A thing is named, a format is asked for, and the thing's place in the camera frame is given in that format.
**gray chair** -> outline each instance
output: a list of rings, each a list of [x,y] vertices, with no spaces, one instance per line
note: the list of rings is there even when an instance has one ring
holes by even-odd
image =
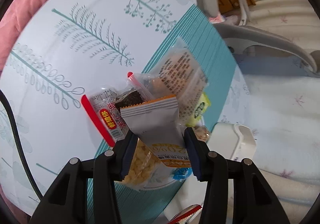
[[[239,0],[242,14],[239,26],[225,23],[213,25],[228,47],[234,50],[234,54],[242,54],[246,48],[249,48],[249,52],[254,53],[255,45],[266,46],[298,56],[312,72],[317,72],[314,58],[298,45],[277,34],[244,26],[247,19],[250,20],[249,7],[244,1]],[[217,0],[197,0],[197,5],[207,16],[217,17],[219,13]]]

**red zipper seal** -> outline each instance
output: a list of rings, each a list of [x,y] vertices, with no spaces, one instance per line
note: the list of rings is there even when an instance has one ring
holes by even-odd
[[[86,95],[83,95],[81,97],[81,104],[84,107],[84,110],[87,112],[88,116],[90,117],[91,121],[94,123],[94,125],[97,127],[98,131],[102,135],[103,139],[107,142],[107,144],[110,147],[114,147],[116,144],[112,138],[112,136],[109,134],[105,126],[102,124],[100,118],[97,116],[96,112],[93,110],[92,105],[89,102],[89,99]]]
[[[179,224],[181,220],[184,220],[187,217],[191,217],[194,213],[196,213],[198,210],[200,210],[202,207],[199,204],[191,205],[184,210],[182,210],[180,213],[175,215],[173,219],[170,220],[168,224]]]

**leaf pattern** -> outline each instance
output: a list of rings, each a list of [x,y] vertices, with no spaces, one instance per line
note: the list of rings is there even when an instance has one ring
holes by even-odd
[[[19,133],[20,132],[24,134],[29,133],[29,125],[21,116],[16,116],[15,120],[16,120]]]
[[[24,78],[24,82],[34,86],[41,94],[51,95],[56,104],[61,104],[63,109],[69,109],[70,99],[76,108],[81,104],[74,95],[82,95],[85,90],[82,87],[72,88],[72,83],[59,74],[51,64],[45,62],[41,56],[35,55],[27,45],[16,43],[13,47],[6,66],[11,66]],[[19,131],[28,132],[29,129],[21,118],[17,118]]]
[[[25,188],[33,191],[33,188],[32,188],[32,186],[29,182],[29,179],[24,171],[24,168],[22,165],[20,165],[20,163],[18,163],[17,161],[14,161],[12,164],[12,171],[13,171],[14,179],[17,182],[19,182]]]
[[[56,9],[52,12],[60,15],[64,20],[57,24],[56,34],[62,36],[62,42],[71,40],[70,48],[75,52],[89,53],[89,57],[100,57],[100,60],[109,59],[109,64],[115,60],[126,67],[132,66],[134,58],[127,52],[127,44],[111,31],[111,24],[106,19],[98,19],[97,15],[85,6],[74,5],[70,17]]]
[[[283,178],[290,178],[291,175],[294,173],[294,171],[288,171],[286,169],[283,170],[283,172],[280,173],[280,176],[283,177]]]
[[[21,205],[23,205],[23,206],[26,206],[26,207],[34,210],[39,204],[39,202],[37,200],[33,199],[30,196],[28,196],[28,199],[16,197],[12,193],[11,193],[11,196],[13,196],[14,199],[12,199],[11,197],[9,197],[8,199],[17,207],[20,207]]]
[[[172,30],[177,21],[170,20],[173,14],[169,10],[170,4],[159,2],[160,0],[129,0],[124,11],[133,18],[143,19],[142,24],[146,28],[153,26],[155,31],[166,34]]]

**orange label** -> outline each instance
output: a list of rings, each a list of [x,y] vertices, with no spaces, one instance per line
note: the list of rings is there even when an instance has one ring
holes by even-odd
[[[101,109],[100,110],[100,115],[106,124],[106,126],[110,129],[113,130],[117,127],[116,122],[113,120],[112,116],[109,114],[107,109]]]
[[[166,159],[161,160],[165,166],[174,167],[174,168],[190,168],[191,164],[190,161],[184,160],[175,160],[175,159]]]

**clear plastic bag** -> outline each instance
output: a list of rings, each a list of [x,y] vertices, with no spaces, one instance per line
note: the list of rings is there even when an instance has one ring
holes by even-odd
[[[172,94],[162,80],[155,75],[131,73],[128,80],[130,84],[141,94],[145,101],[158,99]]]
[[[94,94],[88,95],[88,98],[93,110],[97,114],[102,125],[112,137],[113,141],[117,142],[124,139],[129,130],[129,127],[122,119],[119,110],[116,109],[116,91],[112,88],[102,87]],[[94,122],[94,118],[92,118],[92,115],[90,115],[87,109],[86,111],[91,120]]]
[[[172,94],[177,96],[179,121],[185,125],[193,114],[207,77],[181,38],[151,69],[151,75],[159,77]]]
[[[209,140],[211,133],[204,125],[192,127],[192,129],[199,141],[207,142]]]
[[[136,190],[143,188],[159,163],[161,161],[141,140],[138,140],[129,173],[121,184]]]

